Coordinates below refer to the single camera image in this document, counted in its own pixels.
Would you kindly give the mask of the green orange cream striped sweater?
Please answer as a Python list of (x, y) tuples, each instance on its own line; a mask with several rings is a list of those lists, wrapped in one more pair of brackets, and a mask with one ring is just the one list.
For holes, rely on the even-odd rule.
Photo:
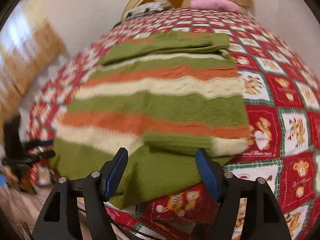
[(115, 45), (67, 106), (52, 165), (78, 179), (127, 149), (111, 198), (119, 209), (198, 184), (197, 149), (224, 165), (248, 148), (242, 86), (228, 47), (227, 34), (183, 31)]

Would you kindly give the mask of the beige side window curtain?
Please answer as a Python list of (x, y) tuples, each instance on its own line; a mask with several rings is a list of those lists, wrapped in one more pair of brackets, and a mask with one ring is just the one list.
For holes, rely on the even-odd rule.
[(17, 112), (33, 79), (65, 51), (41, 0), (21, 0), (1, 30), (1, 121)]

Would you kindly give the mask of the red teddy bear patchwork bedspread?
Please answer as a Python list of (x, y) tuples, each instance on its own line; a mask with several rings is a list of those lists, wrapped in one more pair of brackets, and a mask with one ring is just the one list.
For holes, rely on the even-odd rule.
[[(305, 239), (319, 219), (319, 81), (283, 40), (245, 14), (178, 8), (116, 26), (40, 90), (30, 111), (29, 137), (55, 139), (67, 106), (111, 48), (170, 31), (229, 36), (227, 51), (240, 77), (249, 140), (243, 153), (222, 166), (240, 179), (264, 178), (291, 239)], [(216, 210), (202, 179), (125, 209), (107, 204), (115, 222), (143, 239), (207, 239)]]

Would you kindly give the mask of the white car print pillow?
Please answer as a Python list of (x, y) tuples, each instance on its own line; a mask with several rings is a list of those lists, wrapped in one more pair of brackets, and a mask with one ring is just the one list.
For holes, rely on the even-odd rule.
[(165, 11), (172, 8), (172, 4), (170, 2), (149, 2), (137, 7), (134, 7), (127, 12), (121, 18), (121, 21), (128, 21), (133, 18), (146, 16), (149, 14)]

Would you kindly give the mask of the pink pillow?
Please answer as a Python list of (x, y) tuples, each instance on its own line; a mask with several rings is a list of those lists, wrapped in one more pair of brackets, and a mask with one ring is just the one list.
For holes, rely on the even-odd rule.
[(229, 0), (191, 0), (191, 9), (239, 12), (240, 7)]

